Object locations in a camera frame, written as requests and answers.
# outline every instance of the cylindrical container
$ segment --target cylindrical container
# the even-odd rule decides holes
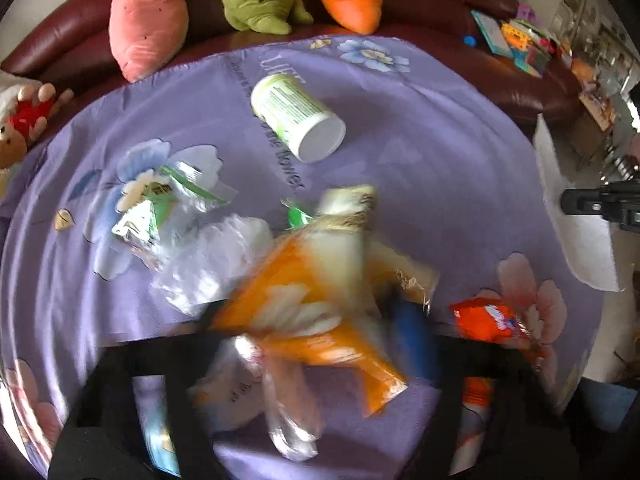
[[[344,121],[286,74],[267,76],[251,94],[254,113],[302,162],[331,155],[344,139]]]

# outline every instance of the maroon leather sofa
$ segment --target maroon leather sofa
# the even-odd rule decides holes
[[[558,60],[542,79],[516,69],[510,60],[495,57],[470,10],[498,19],[515,16],[516,0],[383,0],[382,24],[377,34],[410,41],[459,73],[500,107],[523,129],[537,114],[548,123],[571,120],[580,111],[580,84]],[[345,33],[327,14],[320,0],[304,0],[316,23],[297,28],[290,39]],[[281,36],[236,32],[226,22],[220,0],[187,0],[190,26],[185,47],[172,64],[197,60],[255,44],[282,41]],[[126,84],[111,55],[108,22],[111,0],[68,0],[25,38],[0,68],[72,88],[76,99],[52,122],[51,135],[74,114],[101,95]],[[478,47],[463,43],[464,36]]]

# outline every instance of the purple tablecloth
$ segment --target purple tablecloth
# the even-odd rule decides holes
[[[299,77],[343,118],[347,135],[333,155],[302,164],[253,116],[248,95],[268,73]],[[571,392],[602,294],[570,273],[543,206],[532,146],[513,122],[399,40],[270,44],[177,66],[104,96],[33,150],[12,181],[0,206],[1,357],[30,459],[41,470],[100,347],[165,333],[183,320],[151,297],[151,271],[115,251],[108,229],[130,191],[124,184],[187,148],[210,157],[209,171],[239,191],[215,218],[236,212],[278,229],[284,197],[313,202],[327,187],[373,184],[376,231],[442,274],[436,315],[482,288],[517,288],[527,273],[534,307],[538,287],[554,284],[567,317],[552,342],[553,392],[560,401]],[[513,253],[522,272],[506,283],[498,268]],[[544,334],[557,319],[540,290],[534,322]],[[348,371],[313,375],[326,419],[318,457],[282,459],[260,417],[221,437],[218,451],[232,472],[243,479],[393,478],[437,391],[412,380],[383,415],[363,419]]]

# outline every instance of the pink plush toy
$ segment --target pink plush toy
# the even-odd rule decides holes
[[[188,26],[185,0],[112,0],[109,39],[122,75],[138,81],[166,65]]]

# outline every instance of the plush toy face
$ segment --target plush toy face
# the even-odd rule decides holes
[[[0,126],[0,170],[10,168],[27,155],[24,136],[10,124]]]

